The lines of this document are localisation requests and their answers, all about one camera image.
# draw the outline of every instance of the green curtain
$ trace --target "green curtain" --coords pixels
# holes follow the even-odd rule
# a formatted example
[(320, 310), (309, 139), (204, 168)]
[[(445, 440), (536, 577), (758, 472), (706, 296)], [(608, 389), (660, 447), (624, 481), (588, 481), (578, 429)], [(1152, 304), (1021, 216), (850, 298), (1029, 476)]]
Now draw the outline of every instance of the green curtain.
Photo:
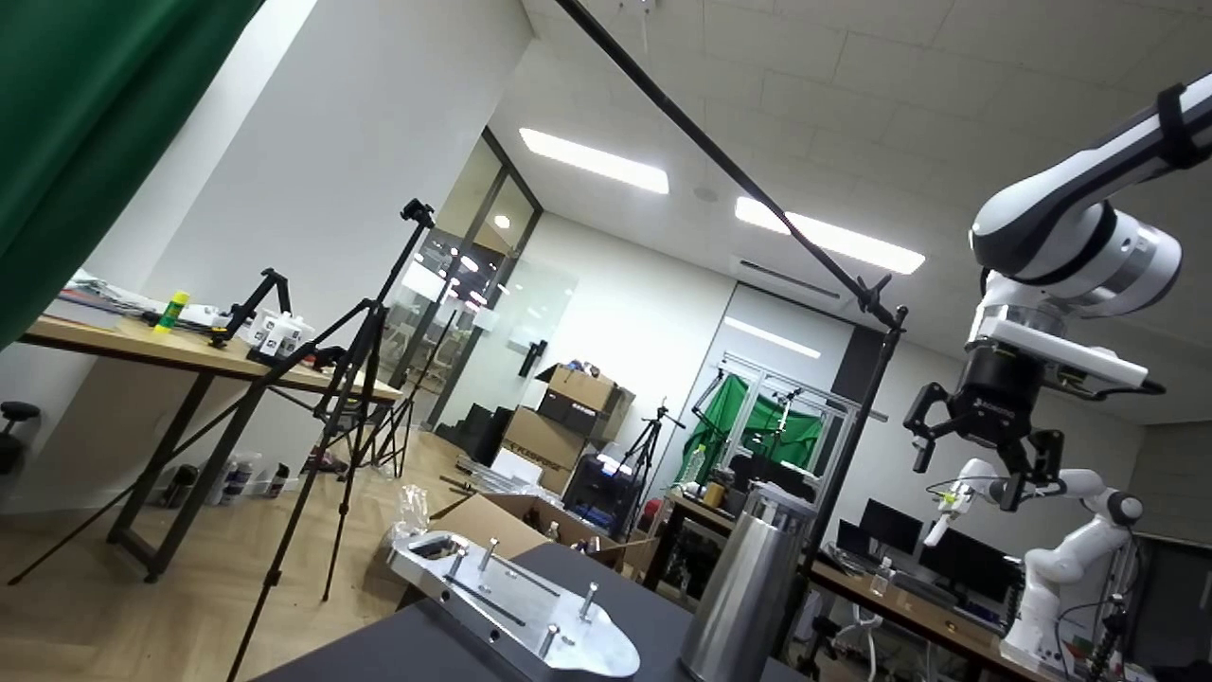
[(720, 387), (714, 389), (714, 403), (699, 412), (699, 429), (682, 442), (677, 481), (690, 481), (690, 476), (706, 481), (715, 469), (726, 447), (726, 432), (745, 404), (745, 394), (752, 394), (752, 384), (743, 384), (738, 375), (720, 380)]
[(745, 421), (743, 447), (752, 447), (758, 457), (777, 457), (807, 469), (817, 437), (817, 417), (786, 408), (780, 403), (763, 394)]
[(0, 0), (0, 347), (104, 241), (263, 0)]

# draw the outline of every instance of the office chair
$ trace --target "office chair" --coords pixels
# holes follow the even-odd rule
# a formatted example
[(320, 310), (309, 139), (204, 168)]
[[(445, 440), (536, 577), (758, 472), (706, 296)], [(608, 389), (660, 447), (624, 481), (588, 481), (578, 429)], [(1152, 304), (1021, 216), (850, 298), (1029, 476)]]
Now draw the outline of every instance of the office chair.
[(0, 403), (0, 417), (6, 417), (6, 432), (0, 432), (0, 476), (14, 472), (28, 442), (19, 437), (12, 437), (12, 429), (37, 421), (41, 408), (28, 404), (28, 403)]

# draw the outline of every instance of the robotic arm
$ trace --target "robotic arm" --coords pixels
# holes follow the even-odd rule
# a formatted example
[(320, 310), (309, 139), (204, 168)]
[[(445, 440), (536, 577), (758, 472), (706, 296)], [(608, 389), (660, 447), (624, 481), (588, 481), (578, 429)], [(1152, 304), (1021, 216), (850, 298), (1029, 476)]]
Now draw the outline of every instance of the robotic arm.
[(1182, 246), (1105, 197), (1197, 168), (1212, 154), (1212, 76), (1158, 95), (1157, 115), (1115, 139), (1002, 191), (969, 230), (984, 264), (966, 369), (955, 389), (927, 384), (907, 417), (921, 440), (916, 472), (927, 469), (941, 437), (994, 447), (1021, 509), (1026, 486), (1061, 469), (1061, 432), (1040, 432), (1029, 408), (1042, 387), (1105, 399), (1158, 394), (1148, 369), (1066, 337), (1069, 316), (1134, 316), (1162, 298), (1182, 270)]
[[(935, 544), (950, 518), (959, 518), (974, 498), (1004, 500), (1013, 491), (1008, 476), (1002, 476), (984, 457), (969, 457), (955, 486), (941, 498), (941, 518), (925, 544)], [(1059, 469), (1051, 486), (1022, 490), (1022, 500), (1069, 498), (1079, 500), (1096, 518), (1079, 532), (1066, 534), (1059, 548), (1026, 552), (1026, 586), (1021, 595), (1021, 615), (1002, 653), (1021, 658), (1022, 666), (1040, 666), (1053, 625), (1061, 618), (1061, 586), (1079, 582), (1096, 560), (1123, 548), (1146, 517), (1134, 491), (1110, 490), (1096, 469)]]

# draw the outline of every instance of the floor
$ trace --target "floor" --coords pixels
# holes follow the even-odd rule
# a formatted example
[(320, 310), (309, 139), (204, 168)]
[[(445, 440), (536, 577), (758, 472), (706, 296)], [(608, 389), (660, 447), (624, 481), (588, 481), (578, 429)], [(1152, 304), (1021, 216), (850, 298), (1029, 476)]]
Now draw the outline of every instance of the floor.
[[(411, 447), (407, 481), (423, 486), (434, 509), (458, 500), (437, 472), (445, 469), (440, 457), (446, 451), (429, 437)], [(378, 469), (358, 476), (333, 595), (324, 603), (344, 486), (320, 476), (242, 680), (396, 615), (403, 582), (382, 567), (382, 534), (396, 518), (398, 486)], [(108, 544), (110, 518), (95, 523), (30, 579), (0, 586), (0, 680), (227, 680), (293, 509), (297, 491), (204, 509), (160, 582), (144, 582), (142, 566)], [(73, 523), (81, 517), (0, 518), (0, 577), (19, 572)], [(147, 510), (144, 534), (157, 537), (157, 528), (167, 528), (167, 510)]]

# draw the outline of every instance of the bottle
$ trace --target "bottle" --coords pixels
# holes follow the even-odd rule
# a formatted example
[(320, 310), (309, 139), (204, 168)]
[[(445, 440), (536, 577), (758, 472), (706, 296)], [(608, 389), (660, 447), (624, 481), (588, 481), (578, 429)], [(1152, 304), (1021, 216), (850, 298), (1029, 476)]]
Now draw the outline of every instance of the bottle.
[(189, 304), (189, 292), (179, 287), (175, 298), (167, 298), (163, 316), (157, 320), (151, 332), (172, 332), (179, 327), (187, 304)]
[(896, 582), (896, 560), (884, 556), (877, 577), (873, 577), (873, 595), (884, 597), (891, 582)]

